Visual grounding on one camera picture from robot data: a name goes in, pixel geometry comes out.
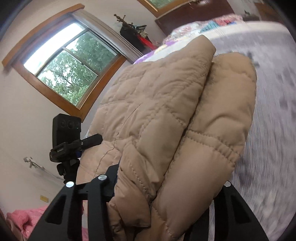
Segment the purple blanket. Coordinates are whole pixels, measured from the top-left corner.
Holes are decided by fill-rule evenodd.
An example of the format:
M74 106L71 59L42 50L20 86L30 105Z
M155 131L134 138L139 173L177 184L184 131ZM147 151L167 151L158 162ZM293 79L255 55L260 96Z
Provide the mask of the purple blanket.
M177 42L178 42L178 40L166 41L164 44L162 44L161 46L159 46L155 50L152 50L152 51L148 52L147 54L144 54L144 56L138 58L134 64L142 63L145 60L147 60L153 56L156 56L156 60L167 56L168 54L173 52L171 50L171 46L176 44Z

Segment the grey floral quilted bedspread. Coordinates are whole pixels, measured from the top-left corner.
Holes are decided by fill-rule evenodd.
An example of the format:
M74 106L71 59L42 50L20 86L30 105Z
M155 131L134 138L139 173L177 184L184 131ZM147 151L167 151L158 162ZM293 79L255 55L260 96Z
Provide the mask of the grey floral quilted bedspread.
M269 240L294 240L295 41L275 22L241 22L203 32L217 54L239 52L257 73L248 139L231 182Z

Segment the coat rack with clothes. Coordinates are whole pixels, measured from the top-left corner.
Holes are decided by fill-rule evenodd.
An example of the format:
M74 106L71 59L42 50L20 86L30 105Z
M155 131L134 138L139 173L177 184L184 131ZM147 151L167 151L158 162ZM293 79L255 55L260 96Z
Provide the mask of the coat rack with clothes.
M148 33L145 31L147 25L137 26L133 23L127 23L125 21L125 16L123 16L123 18L117 14L114 14L114 16L116 17L116 20L122 24L119 31L120 35L142 54L146 54L149 51L153 51L158 48L157 43L153 43L148 37Z

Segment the wooden window behind bed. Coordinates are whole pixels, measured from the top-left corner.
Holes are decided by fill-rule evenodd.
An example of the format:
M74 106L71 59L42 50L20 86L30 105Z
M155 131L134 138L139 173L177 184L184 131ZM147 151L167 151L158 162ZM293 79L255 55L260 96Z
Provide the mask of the wooden window behind bed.
M148 11L150 11L155 17L160 17L161 15L179 7L183 4L187 4L190 1L186 0L172 0L172 1L153 1L153 0L137 0L142 4Z

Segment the large wooden side window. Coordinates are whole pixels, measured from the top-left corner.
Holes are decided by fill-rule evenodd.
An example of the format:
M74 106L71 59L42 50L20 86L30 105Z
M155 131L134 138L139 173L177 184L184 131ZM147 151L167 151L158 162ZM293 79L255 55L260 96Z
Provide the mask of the large wooden side window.
M126 58L111 41L84 24L75 4L28 32L4 57L4 70L14 69L53 104L84 120Z

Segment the colourful floral bedding pile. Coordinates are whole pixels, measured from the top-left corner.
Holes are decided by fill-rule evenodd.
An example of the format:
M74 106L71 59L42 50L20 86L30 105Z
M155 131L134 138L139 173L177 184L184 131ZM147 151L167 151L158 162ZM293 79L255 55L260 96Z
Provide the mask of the colourful floral bedding pile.
M202 33L218 27L236 24L242 21L243 17L241 15L229 14L219 16L207 21L195 21L192 23L188 23L172 30L172 32L163 40L162 44L166 44L170 41L175 41L176 39L183 37L184 35L191 32Z

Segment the beige quilted down coat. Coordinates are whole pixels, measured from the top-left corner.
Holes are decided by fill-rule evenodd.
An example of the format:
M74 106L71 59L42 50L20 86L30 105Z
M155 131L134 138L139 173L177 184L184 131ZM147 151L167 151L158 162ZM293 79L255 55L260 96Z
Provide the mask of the beige quilted down coat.
M107 203L114 240L177 240L231 177L251 127L256 71L238 52L216 55L199 36L125 69L89 128L77 182L118 164Z

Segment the pink knitted cloth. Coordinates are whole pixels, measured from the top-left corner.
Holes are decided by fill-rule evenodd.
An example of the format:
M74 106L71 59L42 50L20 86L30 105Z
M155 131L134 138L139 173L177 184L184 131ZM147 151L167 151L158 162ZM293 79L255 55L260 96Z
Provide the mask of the pink knitted cloth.
M34 209L17 209L6 214L5 220L17 240L28 240L48 206Z

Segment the beige side window curtain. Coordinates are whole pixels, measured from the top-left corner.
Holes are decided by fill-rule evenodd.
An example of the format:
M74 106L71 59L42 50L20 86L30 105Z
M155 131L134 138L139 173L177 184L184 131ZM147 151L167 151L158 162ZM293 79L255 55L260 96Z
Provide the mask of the beige side window curtain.
M115 30L109 27L106 23L87 11L79 9L72 13L72 16L77 21L81 22L83 25L95 32L99 37L106 40L121 55L125 56L130 63L135 63L137 59L143 56L142 52L138 51L138 49L130 44L130 42L115 32Z

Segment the dark wooden headboard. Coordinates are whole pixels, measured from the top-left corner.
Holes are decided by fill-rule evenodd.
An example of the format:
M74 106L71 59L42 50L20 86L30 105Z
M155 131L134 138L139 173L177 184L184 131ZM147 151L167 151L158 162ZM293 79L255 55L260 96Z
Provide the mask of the dark wooden headboard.
M234 11L226 0L189 2L158 17L155 22L168 36L174 29L195 21L207 21Z

